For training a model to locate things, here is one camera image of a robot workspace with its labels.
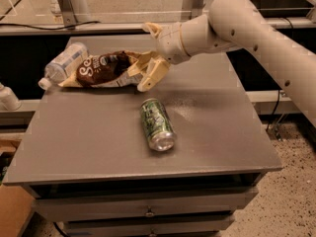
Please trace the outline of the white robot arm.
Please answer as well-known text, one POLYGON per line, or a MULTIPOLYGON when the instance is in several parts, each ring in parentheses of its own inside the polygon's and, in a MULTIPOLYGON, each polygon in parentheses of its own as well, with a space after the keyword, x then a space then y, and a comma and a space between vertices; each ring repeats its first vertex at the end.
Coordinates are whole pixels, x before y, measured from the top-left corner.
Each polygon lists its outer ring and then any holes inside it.
POLYGON ((140 74, 146 92, 165 77, 172 64, 201 53, 218 53, 237 45, 265 68, 298 109, 316 125, 316 54, 288 38, 263 18, 250 0, 213 0, 208 12, 167 26, 146 23, 155 39, 155 60, 128 70, 140 74))

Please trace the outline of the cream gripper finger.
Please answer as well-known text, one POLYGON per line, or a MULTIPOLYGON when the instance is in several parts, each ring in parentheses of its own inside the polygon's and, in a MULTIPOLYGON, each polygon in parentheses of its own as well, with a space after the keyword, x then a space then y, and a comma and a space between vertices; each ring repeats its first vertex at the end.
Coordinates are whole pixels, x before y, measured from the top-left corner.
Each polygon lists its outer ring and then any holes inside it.
POLYGON ((151 58, 145 74, 137 85, 139 92, 147 92, 158 84, 169 72, 170 63, 164 58, 151 58))
POLYGON ((128 60, 131 63, 127 69, 129 76, 135 76, 137 74, 143 75, 150 59, 157 55, 155 51, 146 51, 142 53, 128 51, 126 54, 128 56, 128 60))

